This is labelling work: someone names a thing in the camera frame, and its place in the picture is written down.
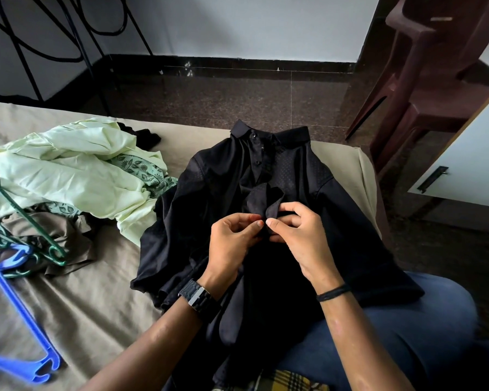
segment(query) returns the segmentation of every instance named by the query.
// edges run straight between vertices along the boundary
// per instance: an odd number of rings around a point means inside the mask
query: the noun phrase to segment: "hand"
[[[228,215],[212,225],[209,263],[198,283],[216,300],[236,280],[248,248],[261,240],[257,234],[263,226],[259,214],[244,213]]]
[[[270,241],[288,245],[317,294],[342,285],[344,281],[333,262],[320,216],[299,202],[281,203],[279,211],[295,214],[267,219],[267,225],[275,233]]]

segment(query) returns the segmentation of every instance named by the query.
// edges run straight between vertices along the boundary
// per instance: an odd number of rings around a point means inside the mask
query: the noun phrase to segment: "beige bed sheet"
[[[0,103],[0,144],[46,131],[91,115]],[[119,119],[134,130],[162,137],[160,150],[172,176],[179,177],[190,158],[229,136],[228,130]],[[377,185],[368,157],[359,149],[312,141],[312,149],[359,208],[377,227]],[[12,281],[39,325],[63,358],[53,379],[40,390],[75,390],[110,362],[159,317],[150,298],[132,291],[139,249],[104,226],[95,240],[98,260],[56,278],[36,275]],[[42,350],[0,292],[0,355],[40,359]],[[0,372],[0,390],[34,387]]]

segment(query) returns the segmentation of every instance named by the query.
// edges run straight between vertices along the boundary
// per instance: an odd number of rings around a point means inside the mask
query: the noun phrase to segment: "wristwatch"
[[[179,291],[178,296],[183,296],[188,304],[198,312],[201,319],[207,323],[212,322],[221,310],[220,304],[194,280],[187,282]]]

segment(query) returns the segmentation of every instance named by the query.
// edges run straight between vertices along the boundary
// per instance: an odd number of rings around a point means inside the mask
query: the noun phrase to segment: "blue hanger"
[[[60,367],[61,359],[58,351],[51,344],[47,336],[38,327],[31,313],[27,310],[18,295],[7,283],[5,277],[0,273],[0,288],[18,311],[27,327],[38,340],[38,343],[45,351],[45,357],[39,361],[20,361],[0,356],[0,370],[19,377],[20,379],[33,384],[40,384],[51,378],[50,373],[38,374],[38,371],[47,363],[51,362],[51,370],[55,371]]]
[[[12,257],[0,262],[0,271],[15,269],[23,265],[27,259],[29,259],[29,254],[33,252],[33,248],[29,245],[24,244],[11,244],[11,248],[17,250]]]

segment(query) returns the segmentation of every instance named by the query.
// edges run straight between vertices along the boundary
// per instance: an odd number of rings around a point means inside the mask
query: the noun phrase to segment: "black shirt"
[[[236,212],[275,218],[279,204],[292,201],[321,216],[336,266],[362,306],[410,302],[424,294],[313,153],[306,127],[267,133],[242,121],[230,138],[199,151],[177,186],[158,200],[157,221],[141,238],[131,288],[149,292],[156,307],[168,309],[186,282],[206,268],[213,223]],[[322,318],[315,292],[287,246],[267,239],[249,251],[222,306],[176,367],[177,389],[210,387],[212,374],[218,384],[249,381]],[[209,375],[206,383],[199,383],[196,372]],[[172,380],[169,386],[174,388]]]

